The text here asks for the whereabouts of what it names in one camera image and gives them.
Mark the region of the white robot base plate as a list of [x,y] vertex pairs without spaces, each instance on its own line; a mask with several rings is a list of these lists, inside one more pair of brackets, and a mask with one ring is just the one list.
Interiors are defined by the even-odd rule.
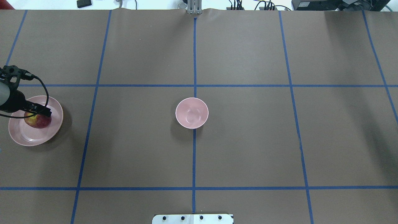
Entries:
[[232,214],[159,214],[152,224],[233,224]]

